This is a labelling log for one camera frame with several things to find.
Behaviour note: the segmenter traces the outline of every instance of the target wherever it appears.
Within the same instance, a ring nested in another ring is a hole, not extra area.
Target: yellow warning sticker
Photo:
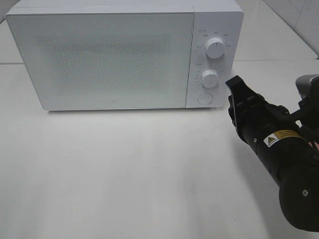
[[[277,132],[274,132],[270,135],[268,135],[265,139],[264,139],[264,143],[268,146],[271,147],[273,144],[275,144],[276,142],[278,142],[279,140],[283,139],[283,138],[289,138],[289,137],[298,137],[298,138],[302,138],[297,132],[293,131],[293,130],[289,130],[289,129],[285,129],[285,130],[280,130]]]

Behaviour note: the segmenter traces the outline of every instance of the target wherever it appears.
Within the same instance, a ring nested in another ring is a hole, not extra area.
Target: timer knob
[[[225,42],[219,36],[213,37],[206,42],[205,49],[209,58],[221,57],[225,51]]]
[[[206,88],[213,88],[218,85],[219,77],[216,71],[207,70],[201,75],[201,83]]]

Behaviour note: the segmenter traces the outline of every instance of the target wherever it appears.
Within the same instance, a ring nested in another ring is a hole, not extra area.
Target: white table
[[[233,75],[294,111],[317,60]],[[47,112],[23,65],[0,65],[0,238],[315,239],[222,109]]]
[[[237,0],[245,12],[235,61],[317,59],[262,0]],[[7,22],[0,24],[0,64],[23,63]]]

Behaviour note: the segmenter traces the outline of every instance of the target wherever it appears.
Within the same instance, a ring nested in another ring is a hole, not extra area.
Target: microwave door window
[[[19,17],[11,28],[45,109],[185,107],[192,13]]]

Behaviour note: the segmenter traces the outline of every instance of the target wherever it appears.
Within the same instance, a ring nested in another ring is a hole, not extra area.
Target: white microwave
[[[46,110],[220,107],[234,0],[21,0],[6,15]]]

